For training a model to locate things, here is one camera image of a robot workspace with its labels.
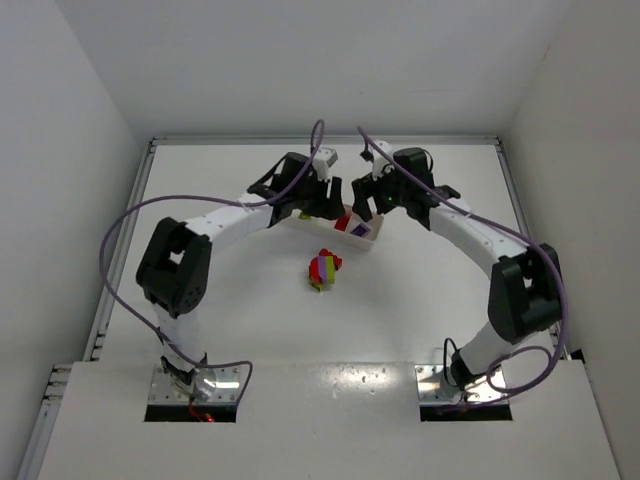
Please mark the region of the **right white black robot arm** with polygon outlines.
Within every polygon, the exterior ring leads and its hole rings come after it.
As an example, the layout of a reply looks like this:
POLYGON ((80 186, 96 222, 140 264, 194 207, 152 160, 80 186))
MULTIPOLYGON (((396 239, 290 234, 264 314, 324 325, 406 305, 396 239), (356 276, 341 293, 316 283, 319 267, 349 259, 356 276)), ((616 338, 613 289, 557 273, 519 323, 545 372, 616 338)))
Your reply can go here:
POLYGON ((364 220, 403 209, 428 231, 448 240, 490 281, 487 323, 451 356, 445 381, 463 389, 562 317, 555 250, 529 245, 514 233, 476 218, 461 194, 436 185, 433 158, 420 148, 393 150, 378 141, 361 154, 370 173, 352 183, 354 212, 364 220))

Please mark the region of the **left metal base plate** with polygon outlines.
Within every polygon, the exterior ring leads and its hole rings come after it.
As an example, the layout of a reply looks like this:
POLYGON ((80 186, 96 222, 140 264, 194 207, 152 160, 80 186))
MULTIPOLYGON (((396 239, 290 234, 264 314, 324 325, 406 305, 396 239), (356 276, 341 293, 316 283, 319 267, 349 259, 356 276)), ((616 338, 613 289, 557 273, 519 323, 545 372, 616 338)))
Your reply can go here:
POLYGON ((189 386, 181 383, 161 366, 154 368, 147 397, 148 406, 231 407, 240 393, 240 368, 224 367, 196 372, 189 386))

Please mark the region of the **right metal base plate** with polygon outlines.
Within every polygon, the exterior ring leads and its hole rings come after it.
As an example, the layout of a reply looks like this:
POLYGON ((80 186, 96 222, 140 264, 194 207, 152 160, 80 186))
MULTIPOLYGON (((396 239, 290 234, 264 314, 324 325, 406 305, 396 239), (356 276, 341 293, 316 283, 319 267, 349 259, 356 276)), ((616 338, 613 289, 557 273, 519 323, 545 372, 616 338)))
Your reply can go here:
POLYGON ((452 376, 449 376, 449 381, 445 380, 442 364, 417 364, 414 370, 421 407, 467 407, 482 403, 508 402, 506 395, 492 388, 486 377, 481 377, 460 390, 453 384, 452 376))

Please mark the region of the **white three-compartment tray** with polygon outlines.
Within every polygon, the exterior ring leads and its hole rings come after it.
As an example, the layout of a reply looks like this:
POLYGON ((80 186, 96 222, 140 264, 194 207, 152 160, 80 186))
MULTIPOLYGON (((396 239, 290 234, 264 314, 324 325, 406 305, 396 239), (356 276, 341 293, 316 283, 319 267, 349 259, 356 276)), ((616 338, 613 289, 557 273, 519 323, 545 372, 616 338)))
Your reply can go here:
POLYGON ((344 208, 345 214, 337 220, 305 216, 301 210, 295 210, 281 225, 369 251, 382 229, 384 217, 374 214, 365 221, 353 212, 351 205, 345 204, 344 208))

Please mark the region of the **printed purple lego brick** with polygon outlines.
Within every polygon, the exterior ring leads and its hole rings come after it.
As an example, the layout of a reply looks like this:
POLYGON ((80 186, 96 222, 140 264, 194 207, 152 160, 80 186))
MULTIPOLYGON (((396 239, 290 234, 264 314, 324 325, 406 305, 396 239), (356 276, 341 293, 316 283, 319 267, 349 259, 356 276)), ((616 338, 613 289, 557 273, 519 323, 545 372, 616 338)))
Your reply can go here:
POLYGON ((360 223, 353 230, 350 231, 350 234, 358 237, 364 237, 369 232, 370 232, 369 226, 365 223, 360 223))

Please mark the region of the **metal base plate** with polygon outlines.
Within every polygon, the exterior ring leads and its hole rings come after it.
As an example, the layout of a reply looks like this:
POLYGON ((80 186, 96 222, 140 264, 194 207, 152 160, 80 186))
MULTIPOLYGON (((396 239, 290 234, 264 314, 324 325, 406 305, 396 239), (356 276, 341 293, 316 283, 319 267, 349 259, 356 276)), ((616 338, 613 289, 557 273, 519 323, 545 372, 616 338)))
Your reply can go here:
POLYGON ((482 403, 508 402, 506 395, 492 388, 486 377, 481 377, 460 390, 453 384, 452 376, 449 376, 449 381, 445 380, 442 364, 417 364, 414 370, 421 407, 467 407, 482 403))
POLYGON ((148 406, 231 407, 240 393, 240 368, 224 367, 196 372, 189 386, 181 383, 161 366, 154 368, 147 397, 148 406))

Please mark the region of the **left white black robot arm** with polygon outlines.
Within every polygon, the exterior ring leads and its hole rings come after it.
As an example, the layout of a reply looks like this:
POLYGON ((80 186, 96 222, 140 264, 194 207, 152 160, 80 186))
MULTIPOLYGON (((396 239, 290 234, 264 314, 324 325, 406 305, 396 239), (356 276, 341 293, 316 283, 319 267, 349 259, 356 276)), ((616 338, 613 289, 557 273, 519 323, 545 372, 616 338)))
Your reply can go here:
POLYGON ((171 217, 156 226, 136 272, 157 316, 161 365, 190 392, 207 361, 198 339, 198 305, 212 276, 212 256, 252 232, 265 230, 299 210, 335 220, 344 212, 339 177, 329 169, 337 152, 322 147, 313 159, 289 152, 231 205, 185 221, 171 217))

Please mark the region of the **purple curved lego brick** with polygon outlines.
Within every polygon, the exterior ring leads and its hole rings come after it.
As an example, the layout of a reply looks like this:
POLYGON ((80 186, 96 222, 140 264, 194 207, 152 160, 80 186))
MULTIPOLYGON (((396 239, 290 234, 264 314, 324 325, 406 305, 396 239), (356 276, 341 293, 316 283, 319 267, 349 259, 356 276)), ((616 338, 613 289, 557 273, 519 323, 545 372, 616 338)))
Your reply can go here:
POLYGON ((320 284, 323 286, 331 285, 335 282, 336 267, 332 256, 319 256, 318 260, 318 277, 320 284))

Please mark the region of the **red curved lego brick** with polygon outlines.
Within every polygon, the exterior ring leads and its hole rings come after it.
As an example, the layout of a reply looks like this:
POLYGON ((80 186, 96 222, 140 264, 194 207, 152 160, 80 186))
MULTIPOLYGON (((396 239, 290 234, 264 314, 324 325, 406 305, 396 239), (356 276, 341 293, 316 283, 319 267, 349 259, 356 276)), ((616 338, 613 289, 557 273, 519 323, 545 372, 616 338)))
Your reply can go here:
POLYGON ((334 224, 334 229, 345 232, 348 229, 350 221, 351 221, 351 216, 344 215, 336 220, 334 224))

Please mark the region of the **red rectangular lego brick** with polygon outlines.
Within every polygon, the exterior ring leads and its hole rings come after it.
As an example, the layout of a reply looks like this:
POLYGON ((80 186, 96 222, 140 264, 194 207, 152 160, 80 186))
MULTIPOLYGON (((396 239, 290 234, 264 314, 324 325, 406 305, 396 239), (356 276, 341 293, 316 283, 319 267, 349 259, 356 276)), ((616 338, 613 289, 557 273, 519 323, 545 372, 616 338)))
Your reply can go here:
POLYGON ((320 252, 319 252, 320 256, 324 256, 327 257, 329 259, 332 260, 333 265, 334 265, 334 269, 336 271, 339 271, 342 267, 343 264, 343 259, 341 257, 339 257, 338 255, 334 254, 332 251, 323 248, 320 252))

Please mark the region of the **lime green lego plate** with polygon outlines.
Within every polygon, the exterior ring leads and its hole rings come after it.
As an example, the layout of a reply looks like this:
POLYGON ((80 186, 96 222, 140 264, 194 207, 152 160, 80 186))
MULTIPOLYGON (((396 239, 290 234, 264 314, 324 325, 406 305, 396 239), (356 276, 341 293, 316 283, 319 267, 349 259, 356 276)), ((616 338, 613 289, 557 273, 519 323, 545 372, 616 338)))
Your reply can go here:
POLYGON ((317 292, 322 293, 325 289, 325 286, 322 283, 316 283, 314 281, 309 281, 309 285, 317 292))

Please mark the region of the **red half-round lego brick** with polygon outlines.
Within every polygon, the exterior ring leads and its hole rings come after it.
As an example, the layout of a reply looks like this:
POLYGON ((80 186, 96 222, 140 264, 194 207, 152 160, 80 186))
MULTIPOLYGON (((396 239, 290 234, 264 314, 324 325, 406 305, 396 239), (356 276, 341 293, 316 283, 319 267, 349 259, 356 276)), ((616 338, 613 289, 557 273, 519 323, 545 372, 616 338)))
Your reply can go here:
POLYGON ((309 264, 309 279, 313 283, 321 283, 322 275, 324 274, 325 257, 317 255, 311 259, 309 264))

